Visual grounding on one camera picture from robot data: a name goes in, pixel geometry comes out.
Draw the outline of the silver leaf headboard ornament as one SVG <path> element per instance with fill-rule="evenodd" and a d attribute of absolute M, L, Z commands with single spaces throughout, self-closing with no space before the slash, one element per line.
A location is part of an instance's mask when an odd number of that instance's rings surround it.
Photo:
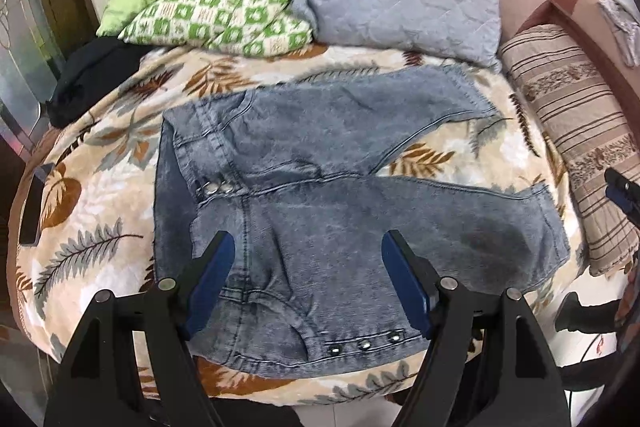
<path fill-rule="evenodd" d="M 623 62 L 630 68 L 639 66 L 639 22 L 617 0 L 600 0 L 600 11 L 612 32 Z"/>

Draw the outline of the black garment on bed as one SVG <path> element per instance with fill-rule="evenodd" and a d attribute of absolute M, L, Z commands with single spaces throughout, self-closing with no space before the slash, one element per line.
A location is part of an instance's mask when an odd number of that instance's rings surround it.
<path fill-rule="evenodd" d="M 115 37 L 99 37 L 76 50 L 66 61 L 52 98 L 46 103 L 53 128 L 64 129 L 139 70 L 152 46 Z"/>

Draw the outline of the brown pink upholstered headboard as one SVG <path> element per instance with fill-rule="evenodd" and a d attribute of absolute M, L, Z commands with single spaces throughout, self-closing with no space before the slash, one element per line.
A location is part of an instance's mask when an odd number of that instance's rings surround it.
<path fill-rule="evenodd" d="M 601 9 L 601 0 L 500 0 L 501 40 L 541 24 L 561 26 L 587 54 L 639 135 L 639 69 L 629 67 Z"/>

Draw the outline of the leaf-patterned beige bed blanket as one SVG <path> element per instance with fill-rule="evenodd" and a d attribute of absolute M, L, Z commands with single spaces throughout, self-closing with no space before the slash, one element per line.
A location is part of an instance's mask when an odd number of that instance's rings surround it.
<path fill-rule="evenodd" d="M 584 233 L 560 154 L 503 75 L 421 53 L 312 44 L 278 58 L 239 58 L 175 49 L 146 58 L 122 87 L 76 124 L 51 132 L 37 157 L 47 169 L 33 239 L 17 239 L 9 273 L 23 331 L 60 359 L 90 298 L 123 296 L 162 279 L 154 257 L 154 200 L 167 109 L 287 82 L 342 79 L 408 67 L 458 66 L 496 108 L 488 119 L 442 124 L 382 169 L 495 191 L 544 184 L 570 244 L 568 259 L 530 291 L 535 311 L 580 270 Z M 363 371 L 316 378 L 266 378 L 194 355 L 206 392 L 274 405 L 331 405 L 410 387 L 423 351 Z"/>

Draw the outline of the striped beige floral pillow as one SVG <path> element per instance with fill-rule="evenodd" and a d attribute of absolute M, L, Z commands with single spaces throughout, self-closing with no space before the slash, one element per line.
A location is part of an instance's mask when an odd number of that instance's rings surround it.
<path fill-rule="evenodd" d="M 533 109 L 564 162 L 594 277 L 620 269 L 639 232 L 605 195 L 605 170 L 639 180 L 639 147 L 596 65 L 565 30 L 526 29 L 500 48 L 516 91 Z"/>

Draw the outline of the blue acid-wash denim pants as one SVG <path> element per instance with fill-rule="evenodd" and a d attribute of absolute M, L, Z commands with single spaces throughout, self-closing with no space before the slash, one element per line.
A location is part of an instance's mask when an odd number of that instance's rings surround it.
<path fill-rule="evenodd" d="M 157 276 L 178 275 L 219 231 L 235 243 L 194 355 L 266 378 L 316 378 L 423 351 L 383 265 L 390 230 L 472 291 L 544 283 L 570 255 L 544 184 L 495 191 L 382 175 L 442 124 L 496 113 L 458 66 L 287 82 L 167 109 Z"/>

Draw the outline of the green white patterned quilt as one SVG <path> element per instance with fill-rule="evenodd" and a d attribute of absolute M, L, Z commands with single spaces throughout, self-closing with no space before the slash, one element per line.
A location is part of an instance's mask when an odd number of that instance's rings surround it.
<path fill-rule="evenodd" d="M 266 58 L 303 49 L 310 23 L 292 0 L 110 0 L 96 31 L 140 46 L 190 46 Z"/>

